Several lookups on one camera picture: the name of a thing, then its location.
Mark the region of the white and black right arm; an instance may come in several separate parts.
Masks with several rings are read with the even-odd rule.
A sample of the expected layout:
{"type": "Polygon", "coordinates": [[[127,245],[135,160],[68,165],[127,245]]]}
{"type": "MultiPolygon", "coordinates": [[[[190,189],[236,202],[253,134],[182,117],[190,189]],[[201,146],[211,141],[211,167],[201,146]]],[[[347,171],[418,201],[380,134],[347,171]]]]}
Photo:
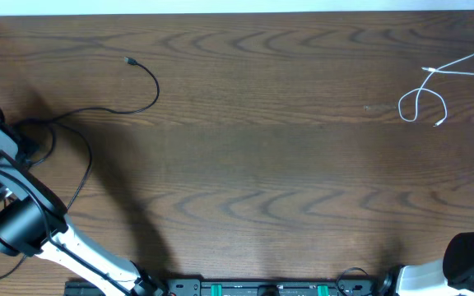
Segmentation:
{"type": "MultiPolygon", "coordinates": [[[[440,98],[444,116],[435,123],[441,125],[448,118],[448,108],[442,96],[427,88],[434,74],[474,76],[474,72],[450,71],[448,68],[474,58],[474,53],[440,67],[425,67],[428,76],[421,86],[410,90],[404,97],[414,94],[415,112],[419,113],[419,98],[424,92],[440,98]]],[[[444,257],[422,265],[397,266],[390,270],[373,295],[474,295],[474,232],[457,234],[448,244],[444,257]]]]}

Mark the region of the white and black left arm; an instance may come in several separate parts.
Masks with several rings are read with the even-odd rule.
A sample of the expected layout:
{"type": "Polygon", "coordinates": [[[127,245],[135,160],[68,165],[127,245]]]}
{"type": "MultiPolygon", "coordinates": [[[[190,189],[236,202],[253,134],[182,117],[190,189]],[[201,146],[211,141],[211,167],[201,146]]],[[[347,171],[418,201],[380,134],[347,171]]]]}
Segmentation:
{"type": "Polygon", "coordinates": [[[165,285],[77,229],[63,202],[28,172],[27,151],[0,114],[0,252],[57,263],[106,295],[166,294],[165,285]]]}

